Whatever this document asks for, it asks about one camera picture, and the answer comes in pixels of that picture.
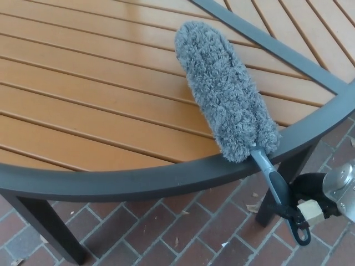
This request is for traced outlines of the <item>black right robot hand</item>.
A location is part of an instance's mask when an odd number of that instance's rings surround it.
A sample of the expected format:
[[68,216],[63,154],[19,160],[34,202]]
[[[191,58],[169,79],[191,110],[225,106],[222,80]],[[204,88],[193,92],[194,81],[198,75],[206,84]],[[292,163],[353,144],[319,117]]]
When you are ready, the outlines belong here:
[[291,221],[297,228],[306,229],[310,226],[309,222],[301,214],[297,205],[300,200],[315,200],[318,202],[325,219],[330,216],[339,217],[337,205],[327,198],[322,190],[323,179],[325,173],[304,173],[296,177],[296,179],[289,185],[290,196],[288,203],[284,204],[269,204],[267,208],[272,213]]

